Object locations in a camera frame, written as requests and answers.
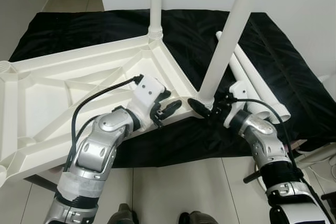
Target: cable connector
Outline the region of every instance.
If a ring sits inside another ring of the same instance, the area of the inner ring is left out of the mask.
[[[226,95],[225,95],[225,102],[226,103],[229,103],[229,104],[232,104],[232,103],[235,103],[235,102],[238,102],[238,99],[234,97],[234,95],[230,92],[228,92]]]
[[[138,76],[134,76],[133,80],[134,80],[135,84],[138,85],[140,83],[140,81],[142,80],[142,78],[143,78],[143,74],[140,74]]]

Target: white floor tile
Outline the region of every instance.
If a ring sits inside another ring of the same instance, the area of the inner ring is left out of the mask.
[[[140,223],[174,224],[199,210],[219,223],[238,223],[220,158],[161,168],[135,168],[133,210]]]
[[[99,208],[94,223],[107,223],[121,203],[132,207],[132,186],[133,169],[112,169],[98,201]]]
[[[319,177],[316,175],[316,178],[325,194],[336,191],[336,180],[334,180],[334,178],[331,175],[331,165],[329,164],[329,161],[316,163],[312,165],[311,168],[320,176]]]
[[[254,172],[252,157],[222,158],[240,224],[268,224],[269,205],[257,180],[244,184],[243,178]]]
[[[305,171],[306,171],[306,173],[307,173],[307,175],[309,177],[309,183],[310,183],[310,185],[314,188],[315,192],[321,197],[321,195],[323,195],[324,192],[323,192],[323,189],[322,189],[319,181],[317,180],[316,175],[310,169],[308,169],[308,168],[306,168]],[[323,202],[325,208],[327,209],[327,211],[329,212],[329,215],[333,219],[334,223],[336,223],[336,219],[331,214],[330,207],[329,207],[327,201],[323,200],[322,202]]]
[[[20,224],[31,183],[21,180],[0,188],[0,222]]]
[[[89,0],[87,12],[102,12],[104,11],[102,0]]]
[[[77,13],[85,12],[89,0],[51,0],[46,12]]]
[[[43,223],[54,198],[54,193],[33,185],[29,194],[22,224]]]

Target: white tape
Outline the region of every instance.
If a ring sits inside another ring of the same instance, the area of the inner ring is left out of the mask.
[[[87,179],[75,174],[62,173],[57,189],[62,197],[67,200],[74,200],[78,196],[99,198],[103,191],[105,181]]]

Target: white plastic stand base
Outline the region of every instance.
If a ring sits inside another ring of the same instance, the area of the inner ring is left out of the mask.
[[[194,115],[187,99],[195,97],[196,90],[160,39],[142,36],[0,62],[0,186],[64,163],[76,106],[97,91],[139,74],[157,78],[172,91],[163,108],[182,100],[182,107],[164,124]],[[135,87],[129,84],[88,103],[78,117],[78,129],[94,115],[126,106]],[[90,131],[88,127],[83,137]]]

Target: white pole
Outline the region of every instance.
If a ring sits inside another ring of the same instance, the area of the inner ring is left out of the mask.
[[[216,37],[218,40],[220,39],[221,35],[222,35],[221,31],[216,32]],[[258,95],[257,91],[253,87],[251,81],[248,79],[248,76],[246,75],[245,71],[243,70],[242,66],[240,65],[234,53],[232,54],[230,58],[229,66],[236,80],[244,82],[246,86],[247,97],[250,99],[261,100],[260,96]],[[261,119],[266,119],[270,115],[268,109],[259,103],[247,102],[247,109],[249,112],[251,112],[252,114],[255,114]]]
[[[214,94],[246,25],[255,0],[235,0],[196,99],[212,107]]]
[[[148,28],[148,35],[151,39],[162,38],[161,27],[161,7],[162,0],[151,0],[150,25]]]
[[[235,55],[239,60],[240,65],[243,67],[247,76],[253,84],[253,87],[257,90],[261,99],[272,106],[272,108],[279,114],[283,121],[290,119],[290,113],[286,107],[281,104],[270,88],[267,86],[264,79],[261,77],[257,69],[253,66],[251,61],[247,58],[244,51],[239,45],[235,48]],[[273,113],[270,114],[270,120],[272,123],[280,123]]]

